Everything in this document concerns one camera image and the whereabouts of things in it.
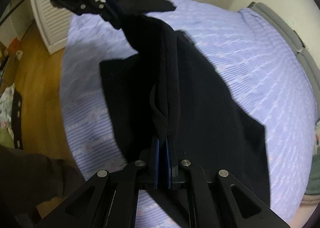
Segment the white floral cloth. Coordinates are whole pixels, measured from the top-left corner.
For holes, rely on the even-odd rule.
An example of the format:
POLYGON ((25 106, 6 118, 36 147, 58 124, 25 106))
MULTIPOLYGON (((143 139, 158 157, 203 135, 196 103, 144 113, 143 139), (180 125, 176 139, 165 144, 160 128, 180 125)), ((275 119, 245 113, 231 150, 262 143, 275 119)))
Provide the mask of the white floral cloth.
POLYGON ((5 91, 1 95, 1 100, 0 100, 1 129, 6 129, 12 139, 14 139, 14 132, 11 126, 14 93, 15 93, 15 84, 5 88, 5 91))

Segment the lilac floral striped bedsheet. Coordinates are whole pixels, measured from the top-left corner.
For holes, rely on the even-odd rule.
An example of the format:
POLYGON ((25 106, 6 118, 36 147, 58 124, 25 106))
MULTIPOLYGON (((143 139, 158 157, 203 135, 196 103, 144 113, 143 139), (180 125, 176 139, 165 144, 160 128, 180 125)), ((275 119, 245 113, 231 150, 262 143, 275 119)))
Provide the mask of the lilac floral striped bedsheet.
MULTIPOLYGON (((308 184, 315 143, 317 106, 306 73, 284 38, 253 10, 231 12, 193 0, 173 4, 173 12, 154 17, 191 37, 237 104, 265 126, 271 209, 291 221, 308 184)), ((133 54, 123 32, 100 16, 72 16, 60 103, 69 149, 85 178, 125 164, 114 139, 99 64, 133 54)))

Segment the black pants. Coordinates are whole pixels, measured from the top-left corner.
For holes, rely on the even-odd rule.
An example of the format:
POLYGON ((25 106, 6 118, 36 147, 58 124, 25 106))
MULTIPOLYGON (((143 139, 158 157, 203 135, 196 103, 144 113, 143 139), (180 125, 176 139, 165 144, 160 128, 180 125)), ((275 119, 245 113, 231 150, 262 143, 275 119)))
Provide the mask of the black pants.
POLYGON ((232 99, 184 32, 148 16, 174 10, 167 0, 106 0, 101 17, 136 50, 100 63, 116 143, 127 162, 152 160, 159 187, 150 195, 162 207, 185 203, 169 188, 170 142, 204 169, 227 169, 269 204, 264 126, 232 99))

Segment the grey padded headboard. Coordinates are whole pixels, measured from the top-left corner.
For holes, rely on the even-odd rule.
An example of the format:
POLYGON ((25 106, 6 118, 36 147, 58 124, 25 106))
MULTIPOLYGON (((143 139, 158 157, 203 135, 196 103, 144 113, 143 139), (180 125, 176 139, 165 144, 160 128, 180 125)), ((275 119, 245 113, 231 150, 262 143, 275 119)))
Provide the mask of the grey padded headboard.
POLYGON ((248 8, 262 16, 269 24, 271 24, 284 38, 300 65, 302 66, 306 76, 311 84, 312 91, 317 104, 317 117, 319 119, 319 68, 310 52, 307 50, 304 42, 277 13, 271 10, 265 4, 259 2, 251 2, 248 8))

